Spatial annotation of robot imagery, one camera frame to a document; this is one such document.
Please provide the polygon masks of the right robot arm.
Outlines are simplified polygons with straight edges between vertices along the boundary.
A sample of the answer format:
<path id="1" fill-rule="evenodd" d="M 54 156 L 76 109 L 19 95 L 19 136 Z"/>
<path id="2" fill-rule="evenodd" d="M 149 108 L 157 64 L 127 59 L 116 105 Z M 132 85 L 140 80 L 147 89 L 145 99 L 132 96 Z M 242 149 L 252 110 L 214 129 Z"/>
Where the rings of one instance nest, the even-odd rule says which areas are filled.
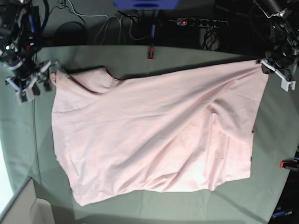
<path id="1" fill-rule="evenodd" d="M 43 31 L 47 25 L 50 8 L 44 0 L 44 19 L 39 7 L 31 0 L 2 0 L 0 2 L 0 62 L 12 75 L 5 79 L 17 96 L 28 101 L 40 95 L 38 84 L 46 92 L 50 83 L 51 61 L 37 62 L 38 52 L 46 47 Z"/>

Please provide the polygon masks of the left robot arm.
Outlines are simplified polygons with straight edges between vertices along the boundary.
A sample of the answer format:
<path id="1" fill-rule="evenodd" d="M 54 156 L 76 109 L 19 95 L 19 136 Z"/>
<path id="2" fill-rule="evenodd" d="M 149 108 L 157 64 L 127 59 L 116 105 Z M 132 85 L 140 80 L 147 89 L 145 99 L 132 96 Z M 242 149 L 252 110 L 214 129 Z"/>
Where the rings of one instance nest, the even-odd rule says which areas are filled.
<path id="1" fill-rule="evenodd" d="M 297 0 L 255 0 L 270 22 L 270 45 L 265 52 L 268 64 L 293 81 L 299 64 L 299 2 Z"/>

